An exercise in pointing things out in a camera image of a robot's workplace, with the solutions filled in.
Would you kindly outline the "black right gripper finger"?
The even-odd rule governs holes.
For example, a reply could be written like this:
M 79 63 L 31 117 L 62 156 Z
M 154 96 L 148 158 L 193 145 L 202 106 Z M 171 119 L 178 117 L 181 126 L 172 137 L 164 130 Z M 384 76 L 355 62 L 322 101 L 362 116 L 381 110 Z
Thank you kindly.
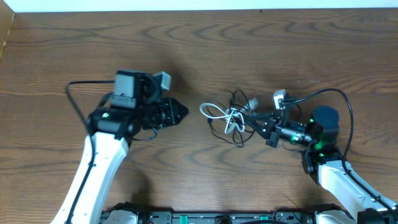
M 263 139 L 269 139 L 271 136 L 274 122 L 269 120 L 252 120 L 246 119 L 245 123 L 248 124 L 255 132 L 258 133 Z
M 249 122 L 249 121 L 264 121 L 268 122 L 269 120 L 272 120 L 274 117 L 274 112 L 270 113 L 244 113 L 243 114 L 243 121 L 244 122 Z

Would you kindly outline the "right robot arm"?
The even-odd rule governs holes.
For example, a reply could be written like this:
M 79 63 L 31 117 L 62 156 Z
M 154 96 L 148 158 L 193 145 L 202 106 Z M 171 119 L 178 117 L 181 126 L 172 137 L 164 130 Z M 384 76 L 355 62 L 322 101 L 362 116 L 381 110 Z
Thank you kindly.
M 304 213 L 301 223 L 397 223 L 397 202 L 361 178 L 337 146 L 339 119 L 329 106 L 315 108 L 307 124 L 288 120 L 286 110 L 244 116 L 268 146 L 281 139 L 304 146 L 305 173 L 340 202 L 340 207 L 320 205 Z

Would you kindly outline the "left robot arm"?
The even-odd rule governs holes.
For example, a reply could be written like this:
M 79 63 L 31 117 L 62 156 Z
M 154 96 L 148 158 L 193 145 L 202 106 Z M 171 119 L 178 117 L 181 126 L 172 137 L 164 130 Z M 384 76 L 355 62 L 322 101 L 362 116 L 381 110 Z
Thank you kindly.
M 119 70 L 87 118 L 83 154 L 67 196 L 53 223 L 99 223 L 110 186 L 136 134 L 178 125 L 189 113 L 175 98 L 164 97 L 172 78 L 137 70 Z

